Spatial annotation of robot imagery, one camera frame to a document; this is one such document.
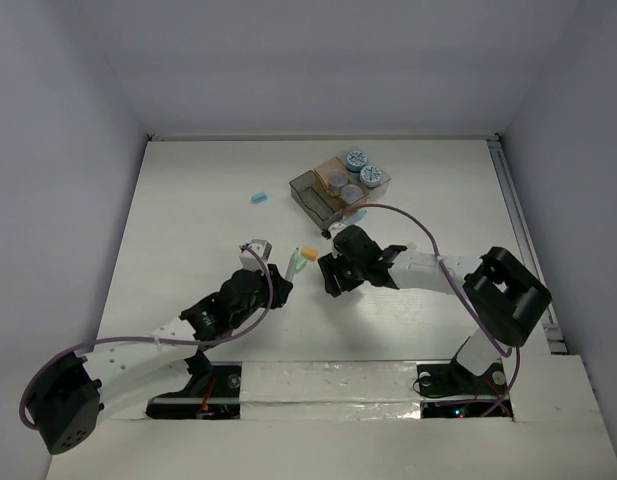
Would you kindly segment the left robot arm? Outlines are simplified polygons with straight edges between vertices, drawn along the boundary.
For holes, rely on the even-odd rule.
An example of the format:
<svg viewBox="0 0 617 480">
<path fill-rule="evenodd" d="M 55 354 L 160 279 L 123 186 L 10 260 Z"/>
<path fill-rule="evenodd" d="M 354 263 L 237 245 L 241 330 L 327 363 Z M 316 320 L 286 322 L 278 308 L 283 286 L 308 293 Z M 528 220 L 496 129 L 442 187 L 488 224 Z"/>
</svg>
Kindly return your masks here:
<svg viewBox="0 0 617 480">
<path fill-rule="evenodd" d="M 149 336 L 71 347 L 35 374 L 22 396 L 21 417 L 31 420 L 51 455 L 60 455 L 124 409 L 161 369 L 179 365 L 175 383 L 182 394 L 196 396 L 207 388 L 212 371 L 206 351 L 234 338 L 253 315 L 264 317 L 282 307 L 292 288 L 274 264 L 265 271 L 240 269 Z"/>
</svg>

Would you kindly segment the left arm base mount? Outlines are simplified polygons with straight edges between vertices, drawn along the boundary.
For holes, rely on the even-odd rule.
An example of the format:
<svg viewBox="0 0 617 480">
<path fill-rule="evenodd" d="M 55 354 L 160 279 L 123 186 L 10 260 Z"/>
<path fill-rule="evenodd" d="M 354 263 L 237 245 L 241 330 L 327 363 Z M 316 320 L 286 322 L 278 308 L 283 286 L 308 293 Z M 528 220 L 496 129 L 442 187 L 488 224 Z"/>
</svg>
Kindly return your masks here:
<svg viewBox="0 0 617 480">
<path fill-rule="evenodd" d="M 189 379 L 178 391 L 150 399 L 153 420 L 237 420 L 241 417 L 242 364 L 212 364 L 204 352 L 185 360 Z"/>
</svg>

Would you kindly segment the blue lidded round tin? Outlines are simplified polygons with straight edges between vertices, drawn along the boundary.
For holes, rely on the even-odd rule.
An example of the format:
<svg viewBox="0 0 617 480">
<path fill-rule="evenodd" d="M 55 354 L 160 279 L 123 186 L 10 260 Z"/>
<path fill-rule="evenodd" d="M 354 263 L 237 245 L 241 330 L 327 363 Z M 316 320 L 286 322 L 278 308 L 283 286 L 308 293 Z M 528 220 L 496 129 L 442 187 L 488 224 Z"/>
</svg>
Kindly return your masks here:
<svg viewBox="0 0 617 480">
<path fill-rule="evenodd" d="M 345 155 L 345 166 L 348 171 L 360 172 L 368 164 L 368 156 L 362 150 L 350 150 Z"/>
</svg>

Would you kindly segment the clear jar of pins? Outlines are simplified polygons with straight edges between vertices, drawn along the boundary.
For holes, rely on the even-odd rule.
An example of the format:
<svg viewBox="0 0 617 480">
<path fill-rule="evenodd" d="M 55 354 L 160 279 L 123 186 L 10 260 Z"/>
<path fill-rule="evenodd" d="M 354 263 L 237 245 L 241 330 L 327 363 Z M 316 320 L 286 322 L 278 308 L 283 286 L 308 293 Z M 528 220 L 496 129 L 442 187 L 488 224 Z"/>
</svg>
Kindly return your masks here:
<svg viewBox="0 0 617 480">
<path fill-rule="evenodd" d="M 338 195 L 348 182 L 349 176 L 342 170 L 332 170 L 327 175 L 327 187 L 333 195 Z"/>
<path fill-rule="evenodd" d="M 347 205 L 353 205 L 364 197 L 364 191 L 356 184 L 347 184 L 340 191 L 340 198 Z"/>
</svg>

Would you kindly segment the green highlighter marker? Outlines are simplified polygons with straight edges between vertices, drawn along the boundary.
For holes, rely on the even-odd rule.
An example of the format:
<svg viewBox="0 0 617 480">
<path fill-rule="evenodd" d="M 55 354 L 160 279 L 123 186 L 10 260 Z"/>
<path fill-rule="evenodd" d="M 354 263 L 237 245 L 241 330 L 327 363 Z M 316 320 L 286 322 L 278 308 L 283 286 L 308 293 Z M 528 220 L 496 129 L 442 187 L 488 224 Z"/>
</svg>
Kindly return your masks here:
<svg viewBox="0 0 617 480">
<path fill-rule="evenodd" d="M 300 257 L 301 257 L 300 249 L 296 248 L 289 258 L 287 269 L 284 275 L 284 279 L 290 283 L 293 282 L 293 278 L 296 274 L 297 264 L 299 262 Z"/>
</svg>

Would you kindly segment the orange marker cap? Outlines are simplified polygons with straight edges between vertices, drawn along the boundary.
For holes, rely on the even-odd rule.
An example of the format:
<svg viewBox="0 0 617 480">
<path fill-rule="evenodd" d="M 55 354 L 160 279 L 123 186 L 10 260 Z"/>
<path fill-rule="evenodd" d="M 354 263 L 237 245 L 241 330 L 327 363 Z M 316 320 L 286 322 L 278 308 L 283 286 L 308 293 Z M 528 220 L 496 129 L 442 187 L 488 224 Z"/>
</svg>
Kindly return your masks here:
<svg viewBox="0 0 617 480">
<path fill-rule="evenodd" d="M 316 261 L 319 256 L 318 250 L 311 247 L 303 247 L 300 250 L 300 254 L 303 258 L 311 262 Z"/>
</svg>

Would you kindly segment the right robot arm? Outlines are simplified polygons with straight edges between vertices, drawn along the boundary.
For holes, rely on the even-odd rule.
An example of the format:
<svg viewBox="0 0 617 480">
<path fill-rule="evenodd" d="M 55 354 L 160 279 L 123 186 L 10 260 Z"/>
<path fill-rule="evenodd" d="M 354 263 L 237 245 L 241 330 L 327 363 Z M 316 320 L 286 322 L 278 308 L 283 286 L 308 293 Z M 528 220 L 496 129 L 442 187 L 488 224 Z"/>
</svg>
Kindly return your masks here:
<svg viewBox="0 0 617 480">
<path fill-rule="evenodd" d="M 331 252 L 318 264 L 333 297 L 365 282 L 456 296 L 477 324 L 448 368 L 450 384 L 461 392 L 474 390 L 497 359 L 522 347 L 552 302 L 543 283 L 503 247 L 479 257 L 422 253 L 405 245 L 382 248 L 352 225 L 332 238 Z"/>
</svg>

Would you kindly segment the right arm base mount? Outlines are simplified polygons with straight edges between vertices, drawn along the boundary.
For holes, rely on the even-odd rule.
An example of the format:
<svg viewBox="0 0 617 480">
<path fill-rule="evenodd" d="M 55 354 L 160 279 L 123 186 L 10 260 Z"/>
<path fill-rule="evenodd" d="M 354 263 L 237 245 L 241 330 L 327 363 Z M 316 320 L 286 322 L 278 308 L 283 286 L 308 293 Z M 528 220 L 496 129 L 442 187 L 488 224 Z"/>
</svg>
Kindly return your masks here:
<svg viewBox="0 0 617 480">
<path fill-rule="evenodd" d="M 423 419 L 508 418 L 513 408 L 501 358 L 476 375 L 458 361 L 431 360 L 416 366 L 412 390 Z"/>
</svg>

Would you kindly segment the green marker cap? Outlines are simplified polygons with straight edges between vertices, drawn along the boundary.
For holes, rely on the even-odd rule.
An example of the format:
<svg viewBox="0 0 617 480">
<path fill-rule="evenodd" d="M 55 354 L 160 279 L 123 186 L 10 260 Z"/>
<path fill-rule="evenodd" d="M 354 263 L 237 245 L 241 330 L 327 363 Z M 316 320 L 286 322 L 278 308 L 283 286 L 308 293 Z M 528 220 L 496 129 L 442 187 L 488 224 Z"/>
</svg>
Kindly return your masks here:
<svg viewBox="0 0 617 480">
<path fill-rule="evenodd" d="M 292 269 L 293 274 L 296 275 L 300 273 L 305 268 L 307 263 L 308 263 L 308 260 L 302 255 L 299 255 L 296 259 L 295 266 Z"/>
</svg>

